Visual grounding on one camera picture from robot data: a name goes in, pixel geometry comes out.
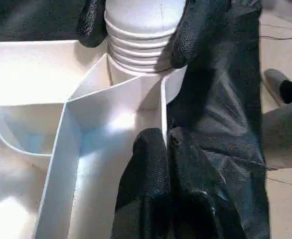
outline glove finger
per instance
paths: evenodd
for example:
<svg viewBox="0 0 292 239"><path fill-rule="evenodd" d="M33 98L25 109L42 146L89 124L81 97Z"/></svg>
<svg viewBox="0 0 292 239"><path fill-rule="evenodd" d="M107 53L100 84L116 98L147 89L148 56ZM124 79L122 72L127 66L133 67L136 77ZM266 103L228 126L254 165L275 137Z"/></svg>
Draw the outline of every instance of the glove finger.
<svg viewBox="0 0 292 239"><path fill-rule="evenodd" d="M229 9L230 0L189 0L173 42L171 65L181 68L211 40Z"/></svg>
<svg viewBox="0 0 292 239"><path fill-rule="evenodd" d="M86 0L80 15L77 33L86 47L97 47L107 36L104 21L106 0Z"/></svg>

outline person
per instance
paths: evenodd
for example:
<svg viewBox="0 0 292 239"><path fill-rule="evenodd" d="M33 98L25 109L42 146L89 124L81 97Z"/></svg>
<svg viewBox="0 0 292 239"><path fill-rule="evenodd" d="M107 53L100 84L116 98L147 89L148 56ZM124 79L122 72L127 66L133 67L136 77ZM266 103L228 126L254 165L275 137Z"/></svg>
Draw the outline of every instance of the person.
<svg viewBox="0 0 292 239"><path fill-rule="evenodd" d="M81 12L76 39L96 47L107 35L105 1L43 0L36 6L29 0L33 7L23 1L0 16L0 38L73 39ZM174 68L188 67L180 94L167 106L168 145L159 129L136 138L119 186L114 238L166 238L173 221L175 238L269 239L259 3L185 1L170 61ZM3 15L2 4L8 4L0 1Z"/></svg>
<svg viewBox="0 0 292 239"><path fill-rule="evenodd" d="M279 105L292 103L292 81L284 73L268 69L264 76L266 87Z"/></svg>

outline leg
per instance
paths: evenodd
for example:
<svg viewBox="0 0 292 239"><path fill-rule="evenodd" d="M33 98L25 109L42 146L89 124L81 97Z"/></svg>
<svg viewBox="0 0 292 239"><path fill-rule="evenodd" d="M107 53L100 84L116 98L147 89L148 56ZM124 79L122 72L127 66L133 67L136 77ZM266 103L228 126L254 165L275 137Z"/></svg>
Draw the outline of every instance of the leg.
<svg viewBox="0 0 292 239"><path fill-rule="evenodd" d="M280 105L292 103L292 81L275 69L266 70L264 75L264 83L275 100Z"/></svg>

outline white bellows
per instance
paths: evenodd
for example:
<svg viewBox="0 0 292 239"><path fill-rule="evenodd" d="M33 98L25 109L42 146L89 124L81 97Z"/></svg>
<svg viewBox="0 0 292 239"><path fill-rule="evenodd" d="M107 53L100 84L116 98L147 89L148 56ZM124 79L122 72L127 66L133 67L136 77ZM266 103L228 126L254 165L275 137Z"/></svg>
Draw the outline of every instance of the white bellows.
<svg viewBox="0 0 292 239"><path fill-rule="evenodd" d="M110 56L134 72L156 73L171 68L170 38L184 6L185 0L106 1Z"/></svg>

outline black cable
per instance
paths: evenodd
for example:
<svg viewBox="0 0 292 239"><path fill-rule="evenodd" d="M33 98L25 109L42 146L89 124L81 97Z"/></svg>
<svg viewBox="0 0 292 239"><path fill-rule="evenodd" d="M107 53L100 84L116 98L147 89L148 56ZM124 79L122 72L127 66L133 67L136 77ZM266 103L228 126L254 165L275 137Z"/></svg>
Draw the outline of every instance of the black cable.
<svg viewBox="0 0 292 239"><path fill-rule="evenodd" d="M279 38L279 37L274 37L274 36L260 36L260 38L264 38L264 39L267 39L267 40L292 40L292 37Z"/></svg>

